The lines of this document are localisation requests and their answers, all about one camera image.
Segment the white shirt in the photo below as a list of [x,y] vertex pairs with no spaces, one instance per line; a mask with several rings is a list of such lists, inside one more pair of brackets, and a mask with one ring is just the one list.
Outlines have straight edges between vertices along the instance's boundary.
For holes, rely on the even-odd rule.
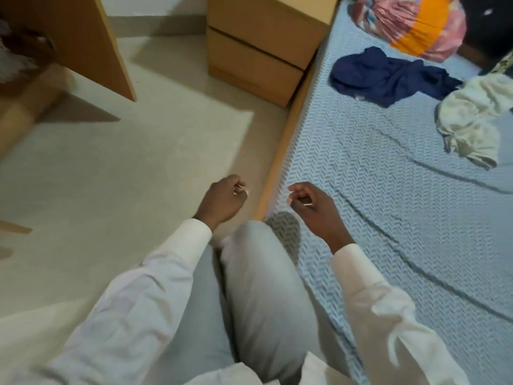
[[[41,370],[20,373],[13,384],[142,383],[176,333],[192,273],[211,237],[202,222],[184,221],[139,267],[112,281],[59,356]],[[373,385],[469,384],[439,336],[417,323],[411,298],[389,285],[359,246],[341,248],[331,264]],[[262,385],[243,363],[202,374],[187,384]],[[301,385],[321,384],[355,382],[309,353]]]

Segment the light gray pants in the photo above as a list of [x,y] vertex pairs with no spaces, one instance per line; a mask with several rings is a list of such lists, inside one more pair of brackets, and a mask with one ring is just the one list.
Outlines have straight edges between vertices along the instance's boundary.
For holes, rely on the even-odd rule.
[[347,374],[324,312],[266,224],[250,221],[209,246],[194,272],[176,336],[152,368],[153,383],[183,385],[244,362],[262,382],[297,384],[307,351]]

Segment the mattress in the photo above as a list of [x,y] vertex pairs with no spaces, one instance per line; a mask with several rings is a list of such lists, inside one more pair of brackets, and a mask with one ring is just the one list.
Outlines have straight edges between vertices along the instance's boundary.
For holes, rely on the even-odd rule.
[[[413,59],[357,28],[349,8],[351,1],[341,3],[317,60],[266,221],[330,317],[353,379],[368,383],[329,249],[286,205],[287,186],[298,181],[333,197],[356,242],[414,299],[417,319],[443,338],[471,383],[506,383],[513,378],[513,116],[495,122],[500,163],[485,170],[445,152],[435,99],[417,93],[383,109],[338,94],[329,73],[344,55],[374,45]],[[462,80],[480,71],[457,55],[442,67]]]

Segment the beige tiled floor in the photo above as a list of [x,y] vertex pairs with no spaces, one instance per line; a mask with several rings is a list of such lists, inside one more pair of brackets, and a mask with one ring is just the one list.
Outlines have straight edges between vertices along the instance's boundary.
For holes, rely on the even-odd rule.
[[286,111],[206,73],[205,38],[119,41],[132,103],[78,77],[0,162],[0,383],[47,359],[117,273],[196,210],[208,185],[236,172],[251,216]]

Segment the wooden bed frame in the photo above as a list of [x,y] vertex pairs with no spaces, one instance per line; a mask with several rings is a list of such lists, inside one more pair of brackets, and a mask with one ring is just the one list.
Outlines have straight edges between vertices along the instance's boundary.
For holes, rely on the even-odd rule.
[[[467,58],[472,63],[478,65],[481,68],[486,68],[491,63],[491,60],[482,51],[466,44],[462,44],[458,50],[458,54],[464,58]],[[263,220],[265,218],[269,202],[273,196],[274,187],[276,186],[276,181],[278,180],[279,170],[282,167],[283,159],[287,153],[292,135],[294,135],[294,130],[298,124],[299,115],[303,109],[306,95],[312,82],[314,70],[315,62],[312,62],[308,71],[306,72],[305,78],[297,90],[296,96],[292,99],[290,112],[285,122],[285,128],[283,129],[282,136],[279,140],[278,148],[276,149],[276,154],[274,155],[273,163],[269,170],[269,175],[265,182],[264,190],[262,191],[262,196],[260,197],[260,201],[256,207],[257,209],[253,214],[254,220]]]

